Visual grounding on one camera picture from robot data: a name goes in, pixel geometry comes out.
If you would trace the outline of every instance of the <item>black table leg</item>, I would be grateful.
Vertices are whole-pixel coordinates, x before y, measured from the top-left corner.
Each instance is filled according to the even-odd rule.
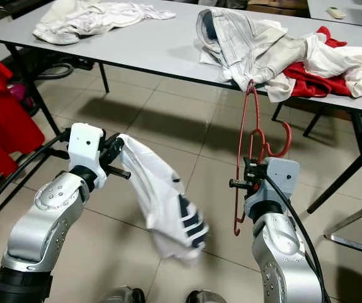
[[[352,177],[362,167],[362,153],[361,155],[335,180],[334,183],[328,187],[321,196],[315,200],[313,204],[307,209],[308,213],[313,213],[319,208],[329,197],[332,196],[350,177]]]
[[[35,86],[32,77],[30,76],[27,68],[25,67],[23,60],[21,60],[21,56],[18,53],[16,47],[12,44],[6,44],[6,47],[10,51],[11,56],[13,57],[15,62],[17,63],[20,73],[24,78],[26,84],[28,85],[28,88],[30,89],[31,96],[33,97],[34,101],[39,104],[40,108],[42,109],[42,112],[47,118],[48,123],[51,126],[51,128],[54,130],[55,134],[56,135],[60,134],[61,131],[57,127],[54,118],[50,114],[48,107],[46,106],[44,100],[41,97],[40,92],[37,90],[37,87]]]
[[[101,77],[103,78],[103,83],[104,83],[104,88],[105,88],[105,92],[109,93],[110,92],[110,88],[108,87],[108,82],[107,82],[107,77],[105,76],[105,70],[104,70],[104,65],[102,63],[98,63],[99,67],[100,67],[100,72],[101,72]]]
[[[282,109],[282,105],[283,105],[283,102],[280,102],[280,103],[277,104],[276,110],[275,110],[274,115],[272,116],[272,119],[271,119],[272,121],[276,121],[277,115],[279,115],[279,112]]]
[[[308,137],[308,134],[310,134],[310,131],[312,131],[314,125],[317,123],[317,121],[320,119],[322,113],[324,111],[324,107],[320,107],[317,111],[317,113],[314,115],[312,121],[309,123],[309,125],[307,126],[305,132],[303,133],[304,137]]]
[[[359,152],[360,154],[362,154],[362,120],[360,118],[360,115],[355,112],[351,113],[351,119]]]

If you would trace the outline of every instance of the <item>floor tile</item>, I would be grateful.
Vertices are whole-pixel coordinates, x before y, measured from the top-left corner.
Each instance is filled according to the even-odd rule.
[[[201,155],[216,160],[236,163],[238,136],[242,119],[242,110],[218,105],[212,118]],[[278,152],[283,149],[286,133],[280,122],[271,121],[271,117],[262,115],[261,128],[266,134],[271,150]],[[250,133],[255,129],[255,117],[247,113],[245,133],[242,144],[242,155],[247,154]],[[259,152],[259,137],[254,139],[253,156]]]
[[[106,94],[102,90],[85,90],[62,110],[59,116],[112,131],[124,132],[152,91],[116,81],[110,81],[109,84],[110,93]]]
[[[200,156],[186,194],[209,224],[205,251],[258,270],[251,253],[252,222],[246,219],[240,225],[239,237],[233,233],[234,190],[228,182],[234,177],[234,165]],[[243,195],[240,191],[239,213],[243,210]]]
[[[173,167],[180,175],[184,185],[187,185],[194,169],[197,155],[136,139],[152,149],[159,157]],[[112,165],[122,168],[119,159]],[[86,207],[129,224],[146,228],[136,199],[136,192],[129,181],[111,175],[102,189],[95,190]]]
[[[215,86],[173,78],[163,78],[157,90],[213,103],[218,103],[220,93],[220,88]]]
[[[162,76],[158,76],[156,74],[133,71],[127,68],[104,65],[104,69],[107,79],[146,87],[152,90],[154,90],[163,79]]]
[[[11,226],[31,205],[34,194],[22,189],[0,214],[0,259]],[[159,261],[147,232],[85,210],[71,227],[52,272],[48,302],[95,303],[120,285],[147,292]]]
[[[199,153],[211,122],[215,105],[154,92],[142,112],[131,124],[131,136]]]
[[[292,205],[316,247],[329,295],[347,303],[362,302],[362,252],[340,246],[322,236],[327,228],[359,211],[362,201],[334,194],[315,213],[309,215],[305,210],[319,194],[320,189],[297,184],[291,197]],[[362,220],[336,234],[362,243]]]
[[[304,130],[307,128],[314,115],[315,114],[312,112],[307,112],[300,109],[291,109],[290,123],[292,126]],[[345,133],[349,133],[354,136],[351,121],[334,117],[321,116],[320,119],[317,121],[316,125],[314,126],[315,131],[320,131],[320,129],[323,129],[325,132],[329,130],[333,133],[336,131],[344,131]]]
[[[311,138],[305,138],[293,129],[290,159],[300,164],[299,181],[304,184],[327,188],[358,156],[353,135],[336,131],[320,136],[315,131]],[[362,168],[338,192],[362,199]]]
[[[174,260],[163,260],[148,296],[148,303],[184,303],[193,290],[211,290],[227,303],[262,303],[260,273],[223,259],[203,254],[199,264],[186,268]]]
[[[160,261],[153,245],[148,232],[85,210],[56,264],[51,303],[95,303],[121,285],[147,293]]]
[[[66,86],[59,80],[44,81],[37,88],[52,114],[60,112],[81,93],[80,88]]]

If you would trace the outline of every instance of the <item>gray table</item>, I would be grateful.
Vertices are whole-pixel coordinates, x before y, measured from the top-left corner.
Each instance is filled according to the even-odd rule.
[[[33,84],[30,75],[27,73],[16,46],[47,49],[94,60],[100,64],[104,80],[103,64],[109,64],[238,90],[236,83],[222,83],[219,81],[220,70],[216,66],[199,64],[199,53],[202,45],[196,35],[195,23],[198,13],[207,7],[160,0],[135,0],[133,2],[152,4],[156,9],[173,11],[177,14],[177,17],[165,21],[142,21],[131,27],[116,29],[105,35],[88,37],[77,44],[66,46],[48,44],[37,40],[31,34],[35,25],[50,8],[50,4],[14,20],[8,27],[0,27],[0,43],[4,43],[11,51],[23,77],[29,84],[33,98],[40,104],[50,125],[57,134],[59,129],[36,86]],[[270,19],[279,21],[282,26],[289,28],[289,34],[294,37],[315,32],[319,27],[326,26],[330,29],[334,38],[347,41],[349,45],[362,46],[362,27],[356,25],[252,11],[240,12],[255,20]],[[266,93],[263,88],[260,88],[260,90],[262,93]],[[329,95],[325,98],[306,100],[324,106],[338,107],[351,113],[362,113],[362,97],[354,100],[349,97]],[[362,153],[316,202],[322,204],[361,166]]]
[[[313,19],[350,23],[362,26],[362,0],[307,0],[308,10]],[[333,6],[346,14],[344,19],[335,19],[328,12]]]

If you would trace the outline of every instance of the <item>white cloth with black stripes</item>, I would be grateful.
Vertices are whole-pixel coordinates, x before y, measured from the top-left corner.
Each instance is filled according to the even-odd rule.
[[[120,161],[132,174],[137,203],[161,256],[196,264],[209,230],[202,213],[184,196],[180,177],[164,160],[130,136],[119,137],[125,143]]]

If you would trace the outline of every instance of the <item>white towel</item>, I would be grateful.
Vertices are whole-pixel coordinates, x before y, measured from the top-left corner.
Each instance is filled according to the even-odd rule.
[[[33,34],[51,44],[73,44],[79,36],[106,33],[143,19],[170,19],[175,13],[157,11],[150,5],[100,0],[55,0],[36,25]]]
[[[184,185],[165,161],[130,136],[119,137],[125,143],[120,161],[132,174],[129,180],[158,250],[164,258],[195,264],[209,230],[201,212],[184,196]]]

